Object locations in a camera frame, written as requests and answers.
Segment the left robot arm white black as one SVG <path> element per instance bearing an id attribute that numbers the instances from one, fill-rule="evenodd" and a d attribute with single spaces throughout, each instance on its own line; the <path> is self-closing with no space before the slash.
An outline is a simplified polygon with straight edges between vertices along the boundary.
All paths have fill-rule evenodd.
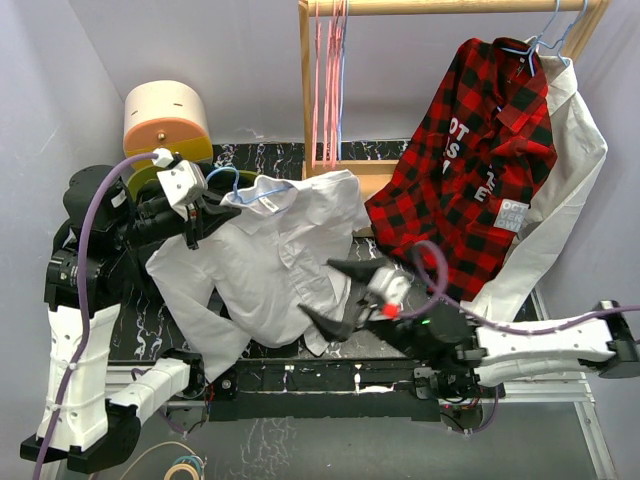
<path id="1" fill-rule="evenodd" d="M 141 253 L 169 238 L 196 248 L 238 209 L 221 204 L 205 168 L 179 161 L 157 174 L 159 188 L 138 200 L 119 170 L 75 173 L 63 197 L 67 220 L 56 233 L 45 276 L 51 332 L 43 418 L 20 446 L 36 469 L 65 461 L 96 473 L 124 463 L 142 426 L 172 397 L 200 397 L 202 357 L 171 348 L 120 391 L 106 390 L 111 337 L 129 285 L 144 286 Z"/>

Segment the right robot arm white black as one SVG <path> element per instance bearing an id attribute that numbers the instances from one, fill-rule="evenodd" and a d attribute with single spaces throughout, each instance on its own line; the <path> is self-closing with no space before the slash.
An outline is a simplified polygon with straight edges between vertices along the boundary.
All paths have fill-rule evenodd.
<path id="1" fill-rule="evenodd" d="M 404 318 L 400 307 L 412 288 L 405 272 L 383 258 L 327 263 L 364 285 L 355 313 L 333 320 L 307 305 L 300 310 L 328 341 L 344 342 L 365 329 L 425 365 L 442 398 L 550 373 L 592 371 L 606 379 L 639 374 L 639 346 L 614 303 L 575 319 L 509 323 L 480 320 L 437 301 Z"/>

